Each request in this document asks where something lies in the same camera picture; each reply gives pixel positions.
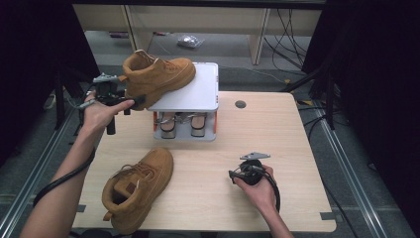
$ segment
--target white box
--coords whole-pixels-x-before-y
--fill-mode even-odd
[[[159,125],[155,125],[155,138],[159,140],[214,141],[216,139],[217,109],[219,108],[219,67],[214,62],[195,62],[195,77],[186,86],[166,93],[148,108],[154,119],[163,112],[207,112],[204,137],[191,136],[191,124],[175,122],[174,139],[163,139]]]

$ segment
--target finger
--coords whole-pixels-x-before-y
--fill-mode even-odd
[[[272,167],[269,167],[269,166],[266,166],[266,165],[262,165],[262,167],[265,169],[266,172],[268,172],[272,176],[272,174],[274,172]]]
[[[245,189],[245,187],[247,187],[248,185],[247,185],[247,183],[246,182],[244,182],[242,179],[240,179],[240,178],[234,178],[234,182],[235,182],[235,184],[238,186],[238,187],[240,187],[241,189]]]
[[[95,98],[95,95],[96,95],[96,91],[95,90],[93,90],[93,91],[90,91],[90,92],[87,92],[87,97],[86,97],[86,99],[84,99],[84,101],[88,101],[88,100],[90,100],[90,99],[93,99],[93,98]]]
[[[118,103],[117,105],[112,106],[112,110],[114,111],[114,114],[117,114],[120,111],[129,109],[131,106],[133,106],[134,100],[126,100]]]

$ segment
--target boot sole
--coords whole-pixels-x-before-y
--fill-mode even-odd
[[[195,76],[195,66],[193,66],[193,68],[194,68],[194,70],[192,70],[191,73],[188,74],[184,78],[184,80],[179,80],[174,84],[159,88],[158,90],[147,94],[146,95],[146,102],[143,103],[143,104],[140,104],[136,108],[133,108],[133,110],[143,111],[145,108],[149,108],[152,105],[154,105],[157,101],[159,101],[165,93],[170,92],[170,91],[175,91],[175,90],[178,90],[178,89],[186,86],[188,83],[190,83],[192,81],[192,79]]]

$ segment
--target human arm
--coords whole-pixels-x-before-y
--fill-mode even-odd
[[[84,111],[83,126],[52,180],[85,163],[113,116],[133,104],[133,100],[127,100],[112,107],[99,102],[88,106]],[[86,174],[87,169],[47,193],[34,207],[20,237],[68,237]]]
[[[273,178],[272,168],[268,166],[262,167]],[[251,203],[260,212],[273,238],[293,237],[280,214],[275,209],[274,190],[266,178],[262,178],[255,185],[248,185],[240,178],[234,178],[234,182],[245,192]]]

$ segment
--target tan work boot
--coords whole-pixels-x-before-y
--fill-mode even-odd
[[[139,99],[134,110],[151,107],[166,92],[187,85],[195,76],[195,66],[190,59],[156,59],[145,51],[138,50],[123,62],[124,76],[127,81],[126,97]]]
[[[165,148],[150,150],[137,164],[123,166],[105,184],[104,220],[121,234],[134,233],[148,216],[155,199],[172,177],[173,157]]]

